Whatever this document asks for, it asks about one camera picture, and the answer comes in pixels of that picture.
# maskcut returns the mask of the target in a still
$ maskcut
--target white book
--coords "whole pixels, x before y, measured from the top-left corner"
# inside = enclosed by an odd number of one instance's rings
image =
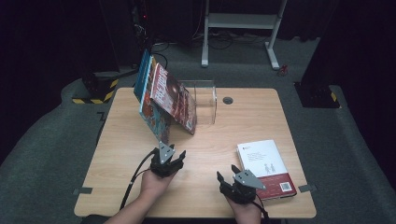
[[[250,170],[266,187],[257,189],[262,200],[294,196],[297,193],[274,140],[241,143],[237,152],[242,168]]]

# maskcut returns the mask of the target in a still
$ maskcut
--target barcode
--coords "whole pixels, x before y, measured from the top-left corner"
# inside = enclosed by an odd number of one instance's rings
[[[290,185],[289,182],[280,183],[279,185],[280,185],[280,187],[282,188],[282,191],[283,191],[283,192],[285,192],[285,191],[291,191],[291,185]]]

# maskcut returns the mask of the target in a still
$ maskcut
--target book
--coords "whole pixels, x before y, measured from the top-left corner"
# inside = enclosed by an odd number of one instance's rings
[[[250,170],[266,187],[257,189],[261,200],[297,194],[274,140],[238,144],[237,154],[243,169]]]
[[[183,83],[157,63],[151,88],[151,99],[190,134],[194,134],[197,123],[196,104]]]
[[[137,100],[141,102],[143,96],[143,89],[146,86],[146,78],[149,70],[150,54],[147,49],[143,52],[143,57],[140,62],[139,71],[137,73],[136,83],[134,84],[134,95]]]
[[[139,114],[147,123],[156,138],[159,141],[168,144],[172,117],[160,106],[155,104],[155,102],[153,102],[150,98],[151,85],[154,77],[154,70],[156,64],[157,63],[155,61],[155,58],[150,55],[148,58],[148,62],[145,63],[147,68],[144,68],[146,74],[143,75],[144,81],[142,85],[142,96],[140,100]]]

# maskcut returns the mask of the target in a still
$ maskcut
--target metal leg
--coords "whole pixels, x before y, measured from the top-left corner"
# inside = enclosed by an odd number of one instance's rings
[[[202,47],[202,67],[209,66],[207,37],[209,33],[209,0],[206,0],[204,44]]]
[[[271,40],[270,42],[265,42],[265,49],[267,50],[268,57],[270,58],[271,61],[271,66],[273,67],[274,70],[279,70],[279,63],[277,62],[273,47],[276,40],[277,31],[279,30],[280,23],[282,22],[283,11],[285,10],[287,2],[288,0],[282,0],[279,12],[277,13],[274,29],[273,32],[271,33]]]

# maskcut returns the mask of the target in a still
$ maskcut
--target white metal stand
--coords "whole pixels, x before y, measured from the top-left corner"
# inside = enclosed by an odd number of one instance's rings
[[[280,9],[277,15],[251,15],[251,14],[227,14],[227,13],[209,13],[209,0],[206,0],[205,8],[205,32],[204,44],[202,49],[202,67],[209,66],[208,60],[208,32],[209,27],[223,27],[223,28],[244,28],[244,29],[263,29],[273,30],[271,33],[270,42],[265,42],[265,49],[271,61],[271,66],[274,70],[279,69],[274,53],[274,43],[276,34],[279,29],[288,0],[281,0]]]

